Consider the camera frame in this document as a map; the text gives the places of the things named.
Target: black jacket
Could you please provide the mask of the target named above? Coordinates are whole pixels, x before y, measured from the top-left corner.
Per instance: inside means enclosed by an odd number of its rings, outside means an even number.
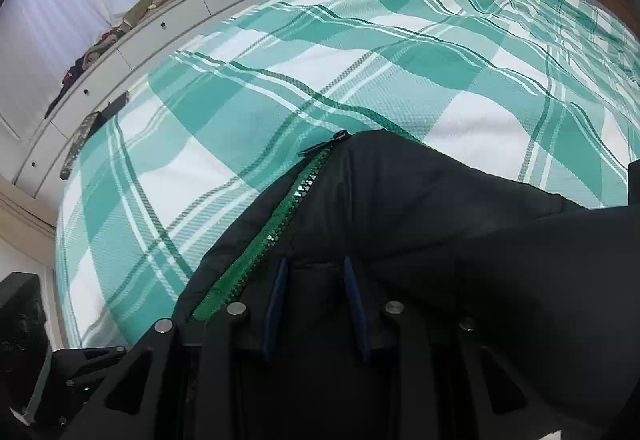
[[[416,334],[428,335],[417,358],[429,357],[436,409],[414,425],[427,430],[431,416],[441,438],[532,440],[633,426],[637,418],[620,413],[640,378],[638,207],[586,210],[386,131],[319,152],[326,161],[279,239],[265,238],[223,301],[252,310],[264,354],[235,364],[244,438],[395,438],[410,360],[370,346],[386,332],[377,310],[367,313],[390,300],[417,312]],[[220,237],[180,296],[176,322],[196,320],[198,307],[204,319],[207,293],[222,290],[223,273],[313,160]],[[461,339],[461,326],[474,328],[462,332],[472,339]],[[484,378],[473,373],[472,350]]]

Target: black fabric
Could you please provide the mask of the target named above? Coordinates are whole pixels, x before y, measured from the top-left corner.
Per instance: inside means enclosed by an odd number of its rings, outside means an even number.
[[[69,68],[69,70],[66,72],[64,78],[62,79],[62,88],[60,88],[60,93],[57,94],[56,98],[53,99],[49,104],[49,107],[47,108],[47,112],[44,114],[44,118],[47,118],[51,114],[51,112],[53,112],[55,107],[59,105],[60,100],[62,100],[65,94],[70,90],[70,88],[74,85],[74,83],[84,73],[84,70],[82,69],[83,57],[76,59],[76,62],[73,64],[73,66]]]
[[[188,320],[303,165],[263,192],[205,255],[174,318]],[[336,146],[252,275],[263,282],[264,269],[272,279],[287,258],[273,358],[238,361],[244,438],[389,438],[397,373],[389,359],[362,360],[344,285],[347,256],[385,298],[449,322],[475,317],[575,431],[608,426],[640,376],[639,224],[640,208],[588,211],[386,131],[352,136]]]
[[[34,435],[27,426],[11,412],[11,397],[4,384],[0,384],[0,432],[11,440],[33,440]]]
[[[640,204],[640,160],[629,164],[628,184],[629,205]]]
[[[640,431],[640,381],[636,384],[631,396],[626,401],[625,407],[611,425],[602,440],[620,440],[636,438]]]

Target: folded clothing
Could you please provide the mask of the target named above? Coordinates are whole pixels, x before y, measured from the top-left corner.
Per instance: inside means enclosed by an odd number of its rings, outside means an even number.
[[[62,79],[62,87],[60,93],[53,99],[47,108],[44,118],[47,118],[53,109],[58,105],[62,97],[69,91],[71,86],[80,78],[80,76],[87,71],[99,58],[104,54],[118,39],[123,37],[128,30],[123,30],[121,27],[114,27],[103,33],[98,39],[98,42],[91,46],[81,58],[76,59],[74,65],[66,72],[65,77]]]
[[[122,17],[123,24],[133,28],[154,9],[170,1],[172,0],[140,0]]]

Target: bed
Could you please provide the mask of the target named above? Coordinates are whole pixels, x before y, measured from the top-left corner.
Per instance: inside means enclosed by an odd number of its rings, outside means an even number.
[[[298,152],[383,128],[590,208],[640,156],[636,36],[593,0],[270,0],[130,87],[65,190],[70,346],[134,343]]]

